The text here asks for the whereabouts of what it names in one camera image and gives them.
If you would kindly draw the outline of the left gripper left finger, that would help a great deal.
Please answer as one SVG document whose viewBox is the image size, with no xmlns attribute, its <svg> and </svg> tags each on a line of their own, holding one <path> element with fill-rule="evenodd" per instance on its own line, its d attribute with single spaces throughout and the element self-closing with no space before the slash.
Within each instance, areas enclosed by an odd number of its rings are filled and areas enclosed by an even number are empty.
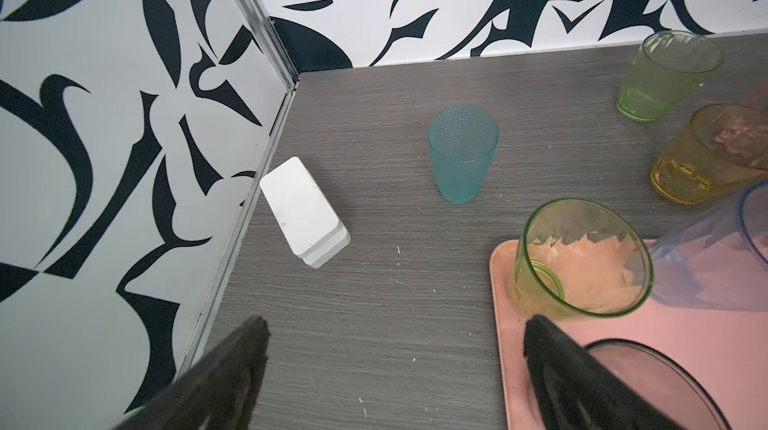
<svg viewBox="0 0 768 430">
<path fill-rule="evenodd" d="M 247 429 L 262 386 L 270 332 L 251 317 L 119 429 Z"/>
</svg>

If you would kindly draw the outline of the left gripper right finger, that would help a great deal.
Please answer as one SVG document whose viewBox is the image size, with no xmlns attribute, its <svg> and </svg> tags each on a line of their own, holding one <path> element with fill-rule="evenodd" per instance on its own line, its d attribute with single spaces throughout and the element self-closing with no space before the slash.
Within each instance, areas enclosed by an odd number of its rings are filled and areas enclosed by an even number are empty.
<svg viewBox="0 0 768 430">
<path fill-rule="evenodd" d="M 542 315 L 525 325 L 523 355 L 547 429 L 679 429 Z"/>
</svg>

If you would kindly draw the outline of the smoky grey tall glass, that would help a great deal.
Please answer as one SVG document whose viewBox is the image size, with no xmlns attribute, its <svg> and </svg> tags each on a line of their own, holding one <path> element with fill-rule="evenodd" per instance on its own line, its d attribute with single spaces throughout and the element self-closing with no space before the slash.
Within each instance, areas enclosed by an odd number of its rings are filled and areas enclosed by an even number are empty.
<svg viewBox="0 0 768 430">
<path fill-rule="evenodd" d="M 623 339 L 593 342 L 586 349 L 604 367 L 684 429 L 728 429 L 709 393 L 675 361 L 651 347 Z"/>
</svg>

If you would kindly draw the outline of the light green tall glass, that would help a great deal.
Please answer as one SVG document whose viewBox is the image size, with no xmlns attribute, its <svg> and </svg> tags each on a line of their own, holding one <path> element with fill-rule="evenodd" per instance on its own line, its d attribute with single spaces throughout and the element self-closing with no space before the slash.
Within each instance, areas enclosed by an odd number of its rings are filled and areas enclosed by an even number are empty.
<svg viewBox="0 0 768 430">
<path fill-rule="evenodd" d="M 628 315 L 653 284 L 648 247 L 626 219 L 596 202 L 563 198 L 529 217 L 505 289 L 525 317 L 575 321 Z"/>
</svg>

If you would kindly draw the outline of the pink plastic tray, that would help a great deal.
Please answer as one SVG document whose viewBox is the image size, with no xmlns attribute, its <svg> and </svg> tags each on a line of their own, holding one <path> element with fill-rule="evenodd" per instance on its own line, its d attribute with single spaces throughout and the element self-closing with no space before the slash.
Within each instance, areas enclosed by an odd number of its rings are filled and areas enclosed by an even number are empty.
<svg viewBox="0 0 768 430">
<path fill-rule="evenodd" d="M 489 261 L 496 330 L 504 389 L 506 426 L 538 429 L 525 387 L 523 357 L 525 317 L 506 295 L 506 279 L 517 243 L 498 245 Z M 618 338 L 647 345 L 688 371 L 710 394 L 734 429 L 767 426 L 767 316 L 675 308 L 652 299 L 637 311 L 615 319 L 561 323 L 560 328 L 582 346 Z"/>
</svg>

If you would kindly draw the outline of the blue tall glass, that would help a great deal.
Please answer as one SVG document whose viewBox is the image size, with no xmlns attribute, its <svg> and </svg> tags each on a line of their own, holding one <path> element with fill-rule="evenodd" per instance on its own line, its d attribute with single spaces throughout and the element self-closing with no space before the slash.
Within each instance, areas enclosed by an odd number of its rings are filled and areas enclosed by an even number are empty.
<svg viewBox="0 0 768 430">
<path fill-rule="evenodd" d="M 655 241 L 652 298 L 680 308 L 767 310 L 767 184 Z"/>
</svg>

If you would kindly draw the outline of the teal frosted glass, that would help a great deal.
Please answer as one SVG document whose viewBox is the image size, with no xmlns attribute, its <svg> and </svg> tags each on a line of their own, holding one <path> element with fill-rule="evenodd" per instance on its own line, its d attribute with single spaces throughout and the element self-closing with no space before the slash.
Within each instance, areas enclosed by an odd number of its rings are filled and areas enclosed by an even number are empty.
<svg viewBox="0 0 768 430">
<path fill-rule="evenodd" d="M 474 106 L 439 112 L 427 129 L 429 160 L 440 194 L 453 203 L 471 201 L 482 188 L 500 131 L 495 119 Z"/>
</svg>

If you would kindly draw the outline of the green short glass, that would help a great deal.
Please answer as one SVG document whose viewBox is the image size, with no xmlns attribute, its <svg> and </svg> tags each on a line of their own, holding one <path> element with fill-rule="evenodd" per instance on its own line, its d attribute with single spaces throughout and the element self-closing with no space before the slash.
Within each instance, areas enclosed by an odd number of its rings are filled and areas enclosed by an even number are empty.
<svg viewBox="0 0 768 430">
<path fill-rule="evenodd" d="M 636 122 L 654 122 L 681 104 L 724 63 L 716 44 L 699 35 L 667 30 L 641 44 L 616 99 L 616 108 Z"/>
</svg>

